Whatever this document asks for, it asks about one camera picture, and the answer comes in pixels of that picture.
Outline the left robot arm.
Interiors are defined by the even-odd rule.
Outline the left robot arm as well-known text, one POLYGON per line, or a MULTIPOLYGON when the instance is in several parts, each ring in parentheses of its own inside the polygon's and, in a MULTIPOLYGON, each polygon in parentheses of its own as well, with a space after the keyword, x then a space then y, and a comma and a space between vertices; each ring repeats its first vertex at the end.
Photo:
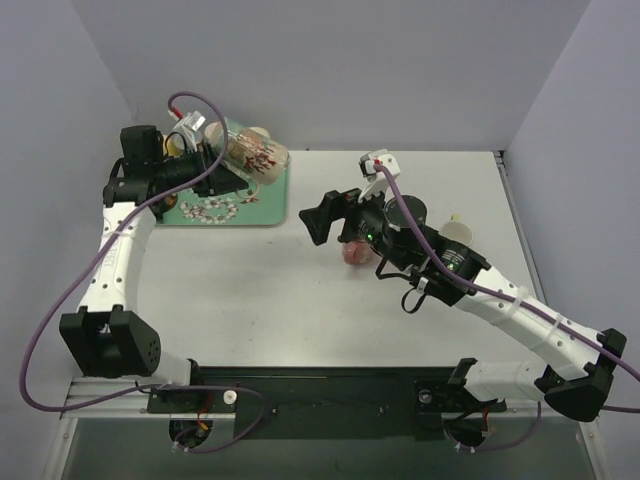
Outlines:
POLYGON ((192 378, 194 362, 166 351, 137 313, 143 258, 170 196, 185 189, 201 197, 226 194, 245 182, 214 165, 214 148, 192 127, 167 135, 152 125, 126 127, 120 142, 122 156, 102 193, 103 255, 89 269, 77 311, 62 315, 59 332, 84 376, 169 384, 172 402, 192 412, 206 397, 204 384, 192 378))

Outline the yellow mug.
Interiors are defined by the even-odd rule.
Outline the yellow mug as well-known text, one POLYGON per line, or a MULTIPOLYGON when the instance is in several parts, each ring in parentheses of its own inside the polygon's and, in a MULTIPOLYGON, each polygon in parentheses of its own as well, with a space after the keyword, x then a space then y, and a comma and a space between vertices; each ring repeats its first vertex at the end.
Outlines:
POLYGON ((165 142, 165 153, 170 157, 180 157, 183 152, 183 141, 179 136, 172 136, 165 142))

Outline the black skull mug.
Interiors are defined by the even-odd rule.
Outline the black skull mug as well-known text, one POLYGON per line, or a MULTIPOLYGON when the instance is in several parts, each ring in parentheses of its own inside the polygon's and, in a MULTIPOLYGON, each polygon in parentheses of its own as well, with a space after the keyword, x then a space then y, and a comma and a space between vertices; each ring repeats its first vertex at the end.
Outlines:
POLYGON ((164 216, 172 210, 176 204, 178 203, 178 195, 171 194, 167 197, 164 197, 162 200, 154 202, 150 209, 155 216, 155 219, 158 223, 163 222, 164 216))

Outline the pink mug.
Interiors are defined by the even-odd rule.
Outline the pink mug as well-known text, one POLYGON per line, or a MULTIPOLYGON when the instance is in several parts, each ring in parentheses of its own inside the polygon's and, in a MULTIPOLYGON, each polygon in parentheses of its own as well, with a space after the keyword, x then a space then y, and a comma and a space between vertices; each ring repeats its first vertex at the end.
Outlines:
POLYGON ((351 266, 364 265, 373 257, 370 246, 364 240, 344 243, 341 247, 341 252, 344 262, 351 266))

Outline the cream floral tall mug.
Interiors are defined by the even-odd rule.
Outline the cream floral tall mug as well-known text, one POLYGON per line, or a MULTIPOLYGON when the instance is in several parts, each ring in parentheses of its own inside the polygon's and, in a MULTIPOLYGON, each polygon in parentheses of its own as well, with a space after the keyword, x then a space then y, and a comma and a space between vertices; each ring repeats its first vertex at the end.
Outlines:
POLYGON ((221 122, 212 122, 205 127, 204 136, 208 143, 218 152, 227 150, 232 140, 231 130, 224 128, 221 122))

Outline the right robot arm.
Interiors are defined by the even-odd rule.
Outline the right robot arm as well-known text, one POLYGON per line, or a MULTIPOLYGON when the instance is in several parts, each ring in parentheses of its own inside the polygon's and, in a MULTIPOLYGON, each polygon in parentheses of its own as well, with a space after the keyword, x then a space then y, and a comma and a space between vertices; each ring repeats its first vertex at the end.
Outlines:
POLYGON ((427 226, 420 199, 378 195, 360 200, 359 194, 357 189, 330 191, 318 206, 300 211, 315 245, 326 243, 332 224, 342 221, 340 242, 363 241, 421 298, 475 315, 537 356, 507 363, 460 361, 446 386, 453 406, 526 399, 543 401, 579 422, 598 416, 626 346, 622 333, 581 326, 539 302, 483 256, 427 226))

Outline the pale yellow-green mug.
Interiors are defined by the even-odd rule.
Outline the pale yellow-green mug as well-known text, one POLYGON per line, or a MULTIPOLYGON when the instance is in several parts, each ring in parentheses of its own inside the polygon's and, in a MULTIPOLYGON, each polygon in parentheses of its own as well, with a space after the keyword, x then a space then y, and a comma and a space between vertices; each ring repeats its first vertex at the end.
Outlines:
POLYGON ((453 214, 448 221, 442 224, 439 233, 445 238, 471 246, 474 240, 472 229, 461 220, 458 214, 453 214))

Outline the large cream patterned mug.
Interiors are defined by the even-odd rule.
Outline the large cream patterned mug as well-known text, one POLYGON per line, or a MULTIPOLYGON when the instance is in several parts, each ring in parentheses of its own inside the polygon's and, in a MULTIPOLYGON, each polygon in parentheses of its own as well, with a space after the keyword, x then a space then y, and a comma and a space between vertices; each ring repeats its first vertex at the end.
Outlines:
POLYGON ((247 127, 244 134, 252 143, 269 143, 271 141, 270 133, 262 127, 247 127))

